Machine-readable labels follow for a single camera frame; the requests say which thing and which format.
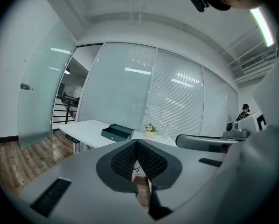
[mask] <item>white wall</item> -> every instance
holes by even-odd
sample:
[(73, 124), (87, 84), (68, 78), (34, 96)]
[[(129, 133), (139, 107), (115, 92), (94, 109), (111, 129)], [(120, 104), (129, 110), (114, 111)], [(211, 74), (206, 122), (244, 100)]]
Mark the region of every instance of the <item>white wall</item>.
[(59, 21), (47, 0), (17, 0), (0, 23), (0, 137), (18, 135), (17, 101), (25, 69)]
[(64, 86), (64, 93), (68, 96), (73, 96), (74, 88), (68, 85)]
[(86, 27), (90, 24), (85, 18), (86, 7), (83, 0), (47, 0), (52, 8), (56, 11), (61, 20), (71, 32), (71, 34), (79, 40)]
[(102, 45), (95, 45), (95, 46), (86, 46), (86, 47), (78, 47), (73, 57), (76, 61), (79, 62), (88, 72), (92, 71), (93, 68), (93, 61), (98, 54)]
[(103, 21), (92, 25), (78, 45), (101, 42), (138, 43), (178, 53), (204, 65), (238, 91), (226, 62), (211, 47), (169, 26), (150, 21), (142, 21), (141, 26), (132, 26), (129, 20)]
[(244, 83), (240, 83), (239, 87), (239, 112), (241, 111), (243, 104), (248, 104), (250, 108), (250, 114), (260, 110), (256, 101), (251, 96), (252, 92), (259, 86), (263, 77), (259, 77)]
[(80, 98), (81, 92), (82, 92), (81, 90), (74, 89), (73, 97)]
[(61, 83), (81, 91), (83, 89), (85, 79), (85, 77), (77, 77), (73, 74), (64, 74)]

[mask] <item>white desk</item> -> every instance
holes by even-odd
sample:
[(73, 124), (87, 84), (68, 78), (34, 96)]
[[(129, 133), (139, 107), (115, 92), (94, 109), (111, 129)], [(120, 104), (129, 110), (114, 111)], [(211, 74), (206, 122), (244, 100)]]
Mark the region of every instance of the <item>white desk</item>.
[[(109, 124), (92, 119), (78, 123), (60, 125), (59, 129), (68, 134), (69, 136), (72, 136), (73, 138), (79, 140), (80, 142), (87, 144), (90, 147), (98, 148), (114, 143), (112, 140), (109, 140), (101, 136), (102, 129), (108, 127)], [(170, 137), (164, 139), (160, 135), (155, 135), (154, 138), (148, 139), (143, 135), (142, 132), (138, 131), (134, 131), (132, 139), (153, 140), (155, 142), (177, 147), (175, 141), (172, 140)]]

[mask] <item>window blinds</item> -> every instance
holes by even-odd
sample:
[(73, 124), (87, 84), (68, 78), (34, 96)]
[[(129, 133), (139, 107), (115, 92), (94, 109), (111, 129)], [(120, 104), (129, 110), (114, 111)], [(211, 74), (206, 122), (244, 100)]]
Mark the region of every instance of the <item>window blinds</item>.
[(78, 122), (95, 119), (141, 130), (156, 49), (107, 43), (88, 79)]
[(199, 135), (204, 87), (200, 65), (178, 55), (158, 50), (145, 123), (157, 126), (162, 135), (169, 124), (169, 137)]
[(238, 117), (238, 93), (227, 83), (228, 96), (228, 122), (235, 121)]
[(220, 137), (228, 112), (226, 83), (206, 68), (203, 73), (205, 101), (200, 136)]

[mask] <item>ceiling light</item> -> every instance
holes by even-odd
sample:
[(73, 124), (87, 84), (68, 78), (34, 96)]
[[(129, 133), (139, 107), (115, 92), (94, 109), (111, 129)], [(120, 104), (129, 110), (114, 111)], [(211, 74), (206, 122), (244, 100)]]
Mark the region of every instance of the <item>ceiling light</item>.
[(57, 48), (53, 48), (53, 47), (51, 47), (51, 50), (66, 53), (66, 54), (69, 54), (69, 55), (71, 54), (68, 50), (61, 50), (61, 49), (57, 49)]
[(271, 31), (267, 25), (267, 22), (266, 22), (264, 16), (262, 15), (260, 9), (256, 8), (256, 9), (252, 9), (250, 11), (256, 18), (256, 20), (262, 30), (263, 36), (266, 40), (267, 47), (271, 46), (272, 44), (274, 44), (274, 39), (273, 39), (273, 36), (271, 35)]
[(181, 73), (179, 73), (179, 72), (176, 74), (176, 76), (182, 77), (182, 78), (184, 78), (184, 79), (190, 80), (190, 81), (195, 82), (195, 83), (199, 83), (199, 82), (200, 82), (199, 80), (196, 80), (196, 79), (194, 79), (194, 78), (192, 78), (192, 77), (183, 75), (183, 74), (181, 74)]
[(64, 73), (69, 75), (71, 73), (70, 69), (69, 68), (65, 69)]
[(184, 105), (172, 100), (172, 99), (169, 99), (169, 98), (165, 98), (169, 103), (172, 103), (174, 105), (177, 105), (177, 106), (180, 106), (180, 107), (185, 107)]
[(172, 79), (172, 81), (173, 81), (173, 82), (177, 82), (177, 83), (179, 83), (179, 84), (186, 85), (186, 86), (188, 86), (188, 87), (193, 87), (193, 85), (188, 84), (188, 83), (185, 83), (185, 82), (183, 82), (183, 81), (179, 81), (179, 80), (176, 80), (176, 79)]
[(138, 63), (138, 64), (141, 64), (141, 65), (144, 65), (144, 66), (150, 66), (150, 67), (152, 67), (152, 65), (148, 65), (148, 64), (142, 62), (142, 60), (137, 60), (137, 59), (134, 59), (134, 58), (132, 58), (132, 57), (127, 57), (127, 58), (128, 58), (130, 61), (136, 62), (136, 63)]
[(147, 75), (150, 75), (151, 72), (148, 72), (148, 71), (144, 71), (144, 70), (135, 70), (135, 69), (130, 69), (130, 68), (126, 68), (125, 67), (125, 70), (126, 71), (132, 71), (132, 72), (138, 72), (138, 73), (142, 73), (142, 74), (147, 74)]
[(52, 69), (52, 70), (58, 70), (58, 71), (60, 71), (60, 69), (56, 69), (56, 68), (53, 68), (53, 67), (49, 67), (50, 69)]

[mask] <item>vent slot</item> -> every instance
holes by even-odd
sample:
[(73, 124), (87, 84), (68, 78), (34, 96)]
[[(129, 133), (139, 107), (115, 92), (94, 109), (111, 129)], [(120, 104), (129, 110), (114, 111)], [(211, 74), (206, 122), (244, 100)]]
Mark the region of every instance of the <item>vent slot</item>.
[(263, 59), (262, 55), (260, 55), (260, 56), (256, 56), (255, 58), (253, 58), (253, 59), (251, 59), (247, 62), (242, 63), (240, 65), (240, 67), (241, 67), (241, 70), (247, 70), (247, 69), (249, 69), (249, 68), (251, 68), (251, 67), (253, 67), (257, 64), (260, 64), (262, 62), (264, 62), (264, 59)]
[(199, 162), (211, 165), (211, 166), (215, 166), (215, 167), (220, 167), (222, 162), (221, 161), (216, 161), (216, 160), (212, 160), (212, 159), (206, 159), (206, 158), (202, 158), (199, 160)]
[(31, 205), (39, 214), (47, 217), (70, 186), (71, 181), (58, 178), (46, 191)]

